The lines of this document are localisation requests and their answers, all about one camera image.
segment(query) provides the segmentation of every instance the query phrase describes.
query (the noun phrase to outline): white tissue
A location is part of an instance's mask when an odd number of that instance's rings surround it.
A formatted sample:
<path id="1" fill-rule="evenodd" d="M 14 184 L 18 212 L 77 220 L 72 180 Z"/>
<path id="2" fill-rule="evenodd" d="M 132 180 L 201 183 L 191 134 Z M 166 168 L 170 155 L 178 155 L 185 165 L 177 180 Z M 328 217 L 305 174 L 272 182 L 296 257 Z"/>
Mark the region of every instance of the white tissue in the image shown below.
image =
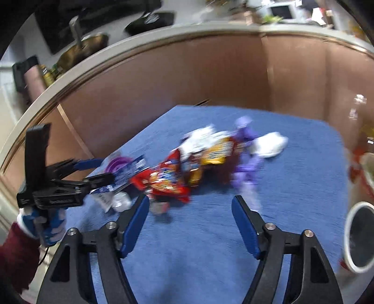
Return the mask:
<path id="1" fill-rule="evenodd" d="M 113 196 L 112 208 L 117 212 L 122 212 L 131 208 L 131 199 L 126 192 L 118 192 Z"/>
<path id="2" fill-rule="evenodd" d="M 279 132 L 271 132 L 256 138 L 251 145 L 251 153 L 263 158 L 274 157 L 282 152 L 287 145 L 288 138 Z"/>
<path id="3" fill-rule="evenodd" d="M 186 161 L 188 157 L 217 144 L 222 138 L 228 137 L 226 131 L 216 132 L 213 125 L 196 129 L 185 135 L 188 137 L 178 148 L 181 152 L 181 161 Z"/>

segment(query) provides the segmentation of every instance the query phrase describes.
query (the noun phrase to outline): purple lid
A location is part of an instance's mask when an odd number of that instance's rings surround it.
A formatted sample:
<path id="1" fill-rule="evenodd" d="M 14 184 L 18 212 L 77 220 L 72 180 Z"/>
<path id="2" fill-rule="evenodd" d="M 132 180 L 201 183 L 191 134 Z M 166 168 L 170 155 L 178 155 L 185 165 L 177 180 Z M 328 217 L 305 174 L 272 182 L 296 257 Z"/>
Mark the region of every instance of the purple lid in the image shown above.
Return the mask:
<path id="1" fill-rule="evenodd" d="M 105 168 L 105 173 L 114 173 L 131 162 L 132 158 L 126 156 L 113 158 Z"/>

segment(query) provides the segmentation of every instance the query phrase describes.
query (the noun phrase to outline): clutter of items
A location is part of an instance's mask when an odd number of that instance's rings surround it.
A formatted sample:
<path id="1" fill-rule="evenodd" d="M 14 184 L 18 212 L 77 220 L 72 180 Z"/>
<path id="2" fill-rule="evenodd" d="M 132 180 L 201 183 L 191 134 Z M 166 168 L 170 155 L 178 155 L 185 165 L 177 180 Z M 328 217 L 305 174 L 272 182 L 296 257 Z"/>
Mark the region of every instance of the clutter of items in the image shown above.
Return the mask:
<path id="1" fill-rule="evenodd" d="M 191 190 L 198 187 L 207 172 L 216 176 L 214 182 L 231 185 L 242 195 L 250 209 L 260 212 L 256 196 L 256 171 L 263 159 L 281 153 L 288 138 L 278 132 L 258 136 L 251 128 L 251 119 L 241 117 L 234 131 L 217 132 L 213 125 L 187 133 L 178 147 L 155 167 L 146 165 L 146 155 L 132 159 L 114 152 L 97 172 L 112 173 L 115 182 L 91 192 L 92 197 L 108 212 L 112 207 L 123 211 L 131 207 L 126 191 L 130 184 L 150 199 L 153 214 L 166 213 L 169 201 L 190 202 Z"/>

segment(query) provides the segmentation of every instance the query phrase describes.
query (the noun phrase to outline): white cup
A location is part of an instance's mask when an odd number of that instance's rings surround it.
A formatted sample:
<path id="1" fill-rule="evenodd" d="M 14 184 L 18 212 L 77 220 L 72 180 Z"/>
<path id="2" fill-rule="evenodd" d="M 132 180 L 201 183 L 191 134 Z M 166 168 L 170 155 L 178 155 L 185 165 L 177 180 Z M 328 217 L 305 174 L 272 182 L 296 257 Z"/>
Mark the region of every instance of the white cup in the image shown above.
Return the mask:
<path id="1" fill-rule="evenodd" d="M 367 272 L 374 265 L 374 206 L 355 204 L 344 227 L 344 261 L 353 273 Z"/>

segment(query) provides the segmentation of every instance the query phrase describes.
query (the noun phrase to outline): cable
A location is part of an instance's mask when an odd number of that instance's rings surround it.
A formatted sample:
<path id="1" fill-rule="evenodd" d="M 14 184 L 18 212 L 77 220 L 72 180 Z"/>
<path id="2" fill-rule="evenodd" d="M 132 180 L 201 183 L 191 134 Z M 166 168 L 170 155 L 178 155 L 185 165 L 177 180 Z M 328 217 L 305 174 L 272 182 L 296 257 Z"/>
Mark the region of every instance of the cable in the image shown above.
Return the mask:
<path id="1" fill-rule="evenodd" d="M 43 258 L 40 260 L 40 262 L 39 262 L 39 264 L 38 264 L 38 267 L 39 267 L 39 266 L 44 262 L 44 259 L 46 258 L 47 254 L 48 254 L 48 249 L 49 249 L 49 247 L 46 248 L 46 251 L 45 251 L 45 253 L 44 253 L 44 256 L 43 256 Z"/>

